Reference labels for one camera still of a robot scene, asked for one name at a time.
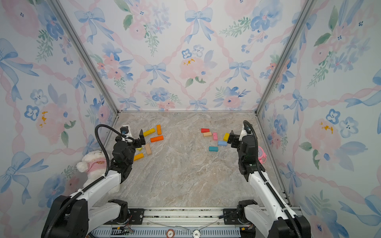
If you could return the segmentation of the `natural wood block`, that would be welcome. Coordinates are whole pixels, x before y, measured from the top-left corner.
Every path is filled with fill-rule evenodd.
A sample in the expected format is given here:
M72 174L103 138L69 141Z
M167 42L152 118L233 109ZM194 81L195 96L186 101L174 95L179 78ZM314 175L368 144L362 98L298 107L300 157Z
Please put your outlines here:
M150 144L146 144L145 145L145 150L146 150L147 155L151 155L152 154L152 149L151 149Z

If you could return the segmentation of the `amber yellow block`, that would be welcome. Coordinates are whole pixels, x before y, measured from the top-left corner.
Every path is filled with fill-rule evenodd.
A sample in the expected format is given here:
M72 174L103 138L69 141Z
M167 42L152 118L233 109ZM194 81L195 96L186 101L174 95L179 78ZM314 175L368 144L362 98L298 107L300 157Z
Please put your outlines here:
M140 160L140 159L142 159L142 158L144 158L144 154L143 154L143 153L137 154L137 155L135 155L135 157L134 157L134 161Z

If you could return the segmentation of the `red-orange block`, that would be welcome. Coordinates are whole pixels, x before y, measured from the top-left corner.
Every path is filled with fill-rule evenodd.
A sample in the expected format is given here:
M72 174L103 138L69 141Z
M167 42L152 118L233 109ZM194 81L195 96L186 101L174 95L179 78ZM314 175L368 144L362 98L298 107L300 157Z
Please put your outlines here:
M164 136L160 135L160 136L151 138L150 142L154 143L154 142L158 142L158 141L162 141L162 140L164 140Z

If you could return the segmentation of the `yellow long block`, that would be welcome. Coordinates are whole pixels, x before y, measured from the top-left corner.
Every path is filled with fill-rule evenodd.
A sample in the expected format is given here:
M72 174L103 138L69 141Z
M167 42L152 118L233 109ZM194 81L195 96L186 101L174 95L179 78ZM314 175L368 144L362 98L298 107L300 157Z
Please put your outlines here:
M156 129L149 129L143 133L144 137L147 137L156 132Z

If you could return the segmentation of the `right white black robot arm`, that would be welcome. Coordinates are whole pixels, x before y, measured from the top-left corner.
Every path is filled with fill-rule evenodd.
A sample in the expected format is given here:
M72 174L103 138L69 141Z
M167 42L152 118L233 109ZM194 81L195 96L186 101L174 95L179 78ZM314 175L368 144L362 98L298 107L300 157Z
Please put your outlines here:
M240 173L260 197L265 209L253 200L240 201L238 219L251 223L266 238L310 238L311 226L304 216L299 216L275 190L263 167L267 156L258 146L253 134L237 135L231 132L227 143L238 152Z

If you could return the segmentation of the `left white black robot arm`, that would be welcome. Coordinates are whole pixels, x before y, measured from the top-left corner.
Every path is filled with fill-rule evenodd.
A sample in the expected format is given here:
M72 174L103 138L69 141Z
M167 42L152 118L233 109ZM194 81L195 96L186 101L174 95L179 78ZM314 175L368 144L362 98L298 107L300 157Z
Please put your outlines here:
M57 197L51 206L41 236L43 238L85 238L89 233L109 221L126 223L128 204L112 199L95 208L95 203L113 188L125 181L132 170L137 148L145 145L145 138L122 139L113 148L113 159L107 175L102 175L77 192Z

